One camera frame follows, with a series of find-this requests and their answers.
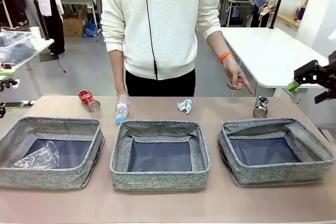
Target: black pants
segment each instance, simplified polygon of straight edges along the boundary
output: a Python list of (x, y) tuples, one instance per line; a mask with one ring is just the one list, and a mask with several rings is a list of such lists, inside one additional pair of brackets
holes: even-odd
[(268, 19), (269, 19), (269, 13), (266, 14), (264, 17), (261, 18), (261, 22), (259, 20), (259, 8), (255, 5), (254, 10), (253, 10), (253, 18), (251, 22), (251, 27), (267, 27), (268, 24)]
[(55, 0), (50, 0), (50, 4), (51, 16), (43, 16), (49, 38), (55, 41), (50, 46), (50, 52), (54, 54), (62, 54), (65, 52), (63, 23), (61, 17), (59, 16)]
[(196, 73), (194, 69), (181, 77), (157, 81), (126, 71), (126, 86), (131, 97), (193, 97)]

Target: cardboard box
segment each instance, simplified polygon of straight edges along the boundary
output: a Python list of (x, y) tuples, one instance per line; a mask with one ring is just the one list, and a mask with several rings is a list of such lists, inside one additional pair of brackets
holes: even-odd
[(67, 37), (82, 37), (83, 28), (87, 19), (87, 7), (84, 6), (79, 10), (78, 15), (64, 12), (63, 14), (63, 31)]

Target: blue plastic bag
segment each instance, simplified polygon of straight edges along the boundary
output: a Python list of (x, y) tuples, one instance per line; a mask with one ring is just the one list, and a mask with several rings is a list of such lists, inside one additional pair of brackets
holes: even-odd
[(87, 23), (84, 25), (83, 37), (95, 37), (97, 32), (98, 28), (95, 25), (95, 21), (93, 19), (87, 21)]

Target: clear water bottle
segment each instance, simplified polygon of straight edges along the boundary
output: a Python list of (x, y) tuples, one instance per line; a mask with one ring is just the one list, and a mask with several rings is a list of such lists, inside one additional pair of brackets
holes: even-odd
[(119, 125), (128, 115), (128, 107), (129, 107), (130, 98), (127, 94), (122, 94), (119, 96), (119, 101), (116, 106), (116, 110), (114, 111), (115, 122)]

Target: red soda can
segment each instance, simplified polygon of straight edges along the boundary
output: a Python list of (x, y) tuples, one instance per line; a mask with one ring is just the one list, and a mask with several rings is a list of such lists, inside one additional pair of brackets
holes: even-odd
[(84, 89), (80, 91), (78, 96), (82, 102), (88, 105), (91, 112), (96, 112), (100, 109), (100, 102), (93, 98), (93, 95), (89, 90)]

